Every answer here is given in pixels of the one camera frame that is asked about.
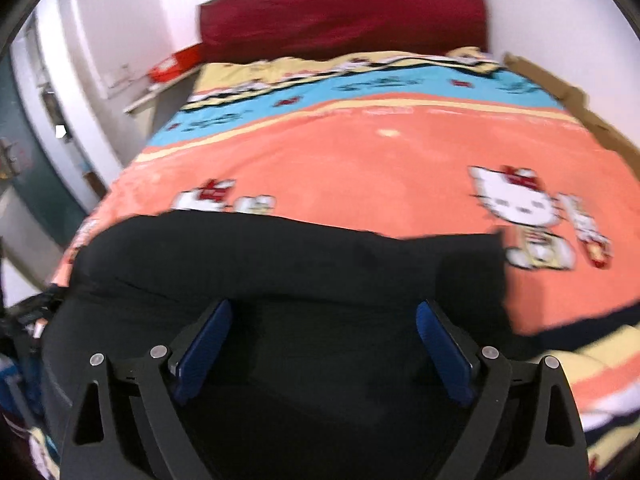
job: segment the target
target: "red bow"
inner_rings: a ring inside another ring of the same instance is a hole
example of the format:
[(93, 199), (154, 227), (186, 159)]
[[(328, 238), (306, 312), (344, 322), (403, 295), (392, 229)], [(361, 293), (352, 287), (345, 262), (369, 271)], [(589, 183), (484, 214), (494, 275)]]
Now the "red bow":
[(463, 86), (465, 88), (473, 88), (474, 84), (469, 81), (460, 81), (460, 79), (449, 79), (453, 86)]
[(542, 182), (536, 176), (524, 176), (519, 174), (513, 166), (503, 166), (502, 172), (509, 184), (515, 184), (516, 186), (524, 186), (532, 189), (533, 191), (542, 192)]
[(278, 101), (276, 104), (274, 104), (273, 106), (276, 107), (276, 106), (283, 106), (283, 105), (293, 105), (298, 101), (300, 101), (300, 96), (296, 95), (295, 97), (290, 97), (289, 99), (282, 99)]
[(200, 188), (198, 193), (198, 200), (213, 200), (218, 204), (225, 201), (225, 198), (233, 186), (229, 187), (217, 187), (220, 183), (215, 178), (209, 180), (204, 186)]

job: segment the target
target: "red headboard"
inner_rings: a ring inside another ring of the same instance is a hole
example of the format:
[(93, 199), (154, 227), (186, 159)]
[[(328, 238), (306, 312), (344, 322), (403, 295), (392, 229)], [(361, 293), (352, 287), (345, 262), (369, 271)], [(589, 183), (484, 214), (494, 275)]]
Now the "red headboard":
[(211, 0), (200, 31), (207, 62), (488, 49), (483, 0)]

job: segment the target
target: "yellow stripe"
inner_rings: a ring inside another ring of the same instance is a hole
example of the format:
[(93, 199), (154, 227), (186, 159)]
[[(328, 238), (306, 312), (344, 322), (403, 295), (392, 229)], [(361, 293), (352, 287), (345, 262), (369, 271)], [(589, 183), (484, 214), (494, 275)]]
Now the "yellow stripe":
[(285, 57), (270, 61), (268, 63), (256, 62), (248, 65), (231, 65), (228, 66), (222, 63), (209, 63), (205, 65), (204, 69), (200, 72), (198, 81), (196, 82), (194, 93), (204, 93), (212, 91), (215, 88), (222, 86), (237, 86), (239, 84), (249, 82), (259, 75), (263, 82), (270, 84), (268, 88), (262, 90), (246, 91), (241, 94), (228, 96), (228, 97), (209, 97), (202, 101), (194, 103), (187, 103), (182, 107), (182, 110), (193, 110), (202, 108), (209, 105), (228, 104), (236, 102), (240, 99), (258, 97), (260, 95), (268, 94), (277, 89), (291, 88), (304, 83), (322, 81), (336, 77), (338, 74), (323, 74), (312, 75), (304, 79), (296, 81), (283, 81), (279, 82), (286, 73), (296, 73), (301, 70), (308, 70), (310, 72), (323, 72), (324, 70), (330, 70), (334, 66), (340, 65), (340, 63), (349, 61), (353, 57), (363, 57), (369, 59), (370, 62), (380, 62), (382, 59), (388, 59), (395, 56), (407, 56), (405, 59), (399, 59), (392, 63), (386, 63), (383, 66), (360, 66), (348, 69), (350, 73), (366, 73), (366, 72), (378, 72), (388, 67), (412, 67), (418, 65), (435, 65), (445, 66), (452, 68), (459, 68), (463, 70), (469, 70), (475, 73), (489, 73), (500, 68), (500, 64), (495, 61), (485, 60), (476, 65), (465, 65), (454, 59), (451, 60), (433, 60), (420, 58), (417, 54), (411, 54), (409, 52), (361, 52), (359, 54), (347, 54), (345, 56), (336, 57), (329, 61), (311, 61), (305, 59), (297, 59)]
[(532, 362), (539, 362), (545, 355), (555, 356), (561, 362), (569, 384), (575, 384), (595, 377), (608, 368), (618, 368), (639, 353), (640, 324), (637, 327), (625, 325), (575, 352), (553, 350)]
[(609, 431), (588, 449), (589, 460), (596, 457), (598, 469), (604, 468), (624, 447), (628, 446), (640, 433), (640, 419), (629, 426)]
[(601, 362), (590, 357), (561, 350), (545, 352), (540, 357), (533, 359), (532, 362), (537, 364), (540, 362), (540, 359), (546, 355), (553, 355), (560, 361), (562, 370), (564, 370), (564, 374), (566, 375), (566, 379), (569, 381), (569, 384), (576, 384), (585, 379), (589, 379), (590, 377), (594, 377), (602, 373), (607, 368)]
[(271, 126), (272, 124), (277, 124), (277, 123), (291, 121), (291, 120), (305, 118), (305, 117), (315, 117), (318, 114), (321, 114), (322, 112), (327, 112), (331, 110), (340, 110), (344, 108), (365, 108), (365, 107), (373, 107), (373, 106), (379, 106), (379, 107), (434, 106), (434, 107), (447, 107), (447, 108), (463, 108), (465, 110), (476, 110), (479, 112), (494, 112), (499, 114), (519, 114), (519, 115), (527, 115), (532, 117), (556, 119), (560, 121), (566, 121), (569, 123), (580, 124), (577, 119), (563, 112), (552, 112), (549, 110), (535, 110), (532, 108), (514, 108), (509, 106), (487, 105), (482, 103), (464, 103), (459, 101), (434, 101), (434, 100), (428, 100), (428, 99), (422, 100), (422, 99), (401, 99), (401, 98), (337, 101), (337, 102), (329, 103), (320, 108), (315, 108), (314, 110), (300, 110), (298, 112), (292, 112), (287, 115), (279, 116), (266, 121), (261, 121), (260, 123), (254, 123), (254, 124), (250, 124), (249, 126), (236, 128), (235, 130), (229, 130), (228, 132), (223, 132), (221, 134), (215, 134), (210, 137), (205, 137), (200, 140), (189, 142), (188, 144), (184, 144), (182, 146), (174, 146), (173, 148), (167, 148), (165, 150), (159, 150), (153, 153), (141, 153), (135, 159), (135, 162), (148, 162), (150, 160), (155, 160), (156, 158), (161, 158), (167, 155), (171, 155), (172, 153), (180, 152), (181, 150), (188, 150), (190, 148), (196, 148), (198, 146), (206, 146), (207, 144), (213, 144), (214, 142), (221, 142), (222, 140), (227, 140), (238, 135), (254, 132), (255, 130), (260, 130), (262, 128)]
[(640, 331), (632, 326), (621, 326), (614, 333), (578, 350), (584, 356), (591, 357), (617, 368), (640, 352)]

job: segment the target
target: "bedspread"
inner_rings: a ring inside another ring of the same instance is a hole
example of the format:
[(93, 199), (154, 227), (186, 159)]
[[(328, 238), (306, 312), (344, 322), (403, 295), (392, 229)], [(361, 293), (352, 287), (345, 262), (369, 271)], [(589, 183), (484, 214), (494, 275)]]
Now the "bedspread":
[(207, 65), (84, 222), (55, 282), (98, 232), (171, 208), (390, 237), (503, 230), (516, 332), (626, 312), (556, 352), (585, 430), (599, 431), (594, 468), (640, 430), (640, 186), (542, 88), (477, 51)]

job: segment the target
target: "bed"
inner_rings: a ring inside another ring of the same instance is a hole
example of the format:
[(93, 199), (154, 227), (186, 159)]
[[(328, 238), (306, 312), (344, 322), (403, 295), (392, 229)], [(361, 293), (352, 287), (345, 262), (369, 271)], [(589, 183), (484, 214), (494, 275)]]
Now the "bed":
[(54, 282), (100, 232), (171, 209), (393, 238), (500, 231), (511, 327), (529, 358), (561, 361), (604, 478), (640, 432), (638, 181), (549, 91), (484, 54), (482, 0), (323, 1), (203, 6), (209, 63), (192, 95)]

